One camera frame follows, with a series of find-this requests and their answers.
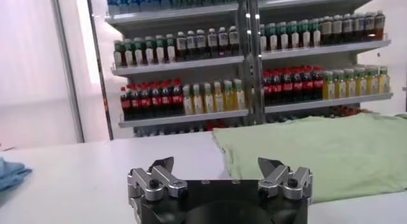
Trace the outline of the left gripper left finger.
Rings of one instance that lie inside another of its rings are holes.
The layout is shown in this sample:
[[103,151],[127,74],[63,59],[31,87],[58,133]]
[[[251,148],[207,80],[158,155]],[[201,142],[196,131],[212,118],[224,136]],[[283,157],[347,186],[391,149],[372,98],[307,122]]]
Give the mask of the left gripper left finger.
[[145,171],[143,168],[133,168],[127,175],[129,201],[144,197],[149,202],[158,202],[169,197],[182,199],[188,193],[185,180],[175,177],[171,172],[174,157],[155,160]]

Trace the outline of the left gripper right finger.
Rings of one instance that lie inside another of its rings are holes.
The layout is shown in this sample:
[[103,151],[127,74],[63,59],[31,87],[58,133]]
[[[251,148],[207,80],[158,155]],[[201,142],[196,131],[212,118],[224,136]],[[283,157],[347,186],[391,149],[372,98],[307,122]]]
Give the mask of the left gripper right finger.
[[313,193],[314,174],[309,168],[298,167],[293,171],[279,160],[258,158],[263,179],[258,181],[258,190],[265,197],[282,195],[289,200],[310,200]]

